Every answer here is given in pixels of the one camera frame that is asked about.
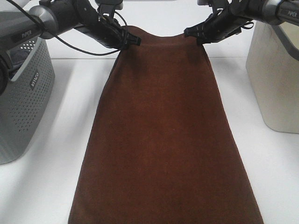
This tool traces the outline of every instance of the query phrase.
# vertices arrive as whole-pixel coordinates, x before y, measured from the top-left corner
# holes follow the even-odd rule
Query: robotic arm
[[[197,38],[197,44],[215,43],[241,33],[252,20],[271,25],[289,22],[299,26],[299,0],[198,0],[213,7],[206,21],[186,28],[185,36]]]
[[[1,13],[0,95],[6,88],[8,71],[12,69],[8,50],[33,37],[50,39],[74,28],[107,48],[125,49],[130,44],[140,45],[141,39],[129,33],[114,19],[115,10],[122,9],[122,0],[96,2],[98,11],[89,0],[40,0],[40,5],[29,10],[31,18],[22,13]],[[13,20],[5,21],[5,13],[15,13],[16,16]]]

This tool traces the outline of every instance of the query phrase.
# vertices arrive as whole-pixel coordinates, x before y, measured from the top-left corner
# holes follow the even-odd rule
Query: white table
[[[128,24],[160,36],[182,33],[210,12],[195,0],[124,2],[121,11]],[[76,31],[62,37],[86,50],[107,51]],[[265,224],[298,224],[299,135],[275,132],[263,122],[245,69],[251,37],[252,30],[244,31],[205,48]],[[54,39],[48,47],[53,92],[27,152],[0,166],[0,224],[67,223],[98,100],[116,58],[74,52]]]

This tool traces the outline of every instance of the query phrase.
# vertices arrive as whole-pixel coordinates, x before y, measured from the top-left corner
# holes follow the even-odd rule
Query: brown cloth
[[[203,46],[135,27],[100,98],[69,224],[262,224]]]

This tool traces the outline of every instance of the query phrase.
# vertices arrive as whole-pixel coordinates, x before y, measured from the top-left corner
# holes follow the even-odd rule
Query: gray plastic casing
[[[0,164],[26,150],[46,109],[55,74],[46,41],[30,40],[19,48],[31,52],[0,96]]]

